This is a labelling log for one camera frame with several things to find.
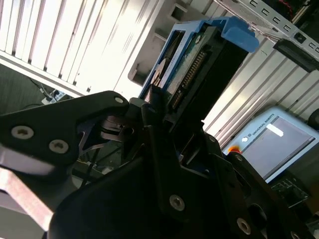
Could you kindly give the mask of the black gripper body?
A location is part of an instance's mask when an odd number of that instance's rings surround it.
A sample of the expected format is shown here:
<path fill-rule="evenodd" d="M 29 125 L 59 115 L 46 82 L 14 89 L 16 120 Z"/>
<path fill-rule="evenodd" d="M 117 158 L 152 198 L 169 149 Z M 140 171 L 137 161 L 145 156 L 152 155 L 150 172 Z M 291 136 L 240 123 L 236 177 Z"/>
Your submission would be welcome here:
<path fill-rule="evenodd" d="M 69 195 L 57 208 L 51 239 L 221 239 L 224 217 L 209 180 L 180 168 L 169 180 L 183 211 L 159 207 L 153 166 L 138 158 Z"/>

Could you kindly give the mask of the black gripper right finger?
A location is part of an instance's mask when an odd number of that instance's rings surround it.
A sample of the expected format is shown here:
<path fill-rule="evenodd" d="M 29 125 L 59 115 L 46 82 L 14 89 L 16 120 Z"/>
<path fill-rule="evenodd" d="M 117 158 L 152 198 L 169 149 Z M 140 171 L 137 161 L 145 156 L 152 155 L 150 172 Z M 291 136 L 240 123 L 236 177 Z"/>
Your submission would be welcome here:
<path fill-rule="evenodd" d="M 311 239 L 305 224 L 238 153 L 223 156 L 217 140 L 204 133 L 209 177 L 216 180 L 228 239 Z"/>

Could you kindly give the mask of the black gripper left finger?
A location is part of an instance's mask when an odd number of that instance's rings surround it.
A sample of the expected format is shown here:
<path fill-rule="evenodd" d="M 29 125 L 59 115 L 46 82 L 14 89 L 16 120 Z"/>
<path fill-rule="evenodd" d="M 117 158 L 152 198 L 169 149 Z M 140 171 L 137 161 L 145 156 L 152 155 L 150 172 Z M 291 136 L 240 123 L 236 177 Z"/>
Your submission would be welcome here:
<path fill-rule="evenodd" d="M 106 91 L 0 118 L 0 188 L 33 219 L 127 204 L 137 198 L 163 215 L 185 218 L 181 167 L 164 123 L 161 94 L 124 99 Z M 82 154 L 124 145 L 124 165 L 75 189 L 71 170 Z"/>

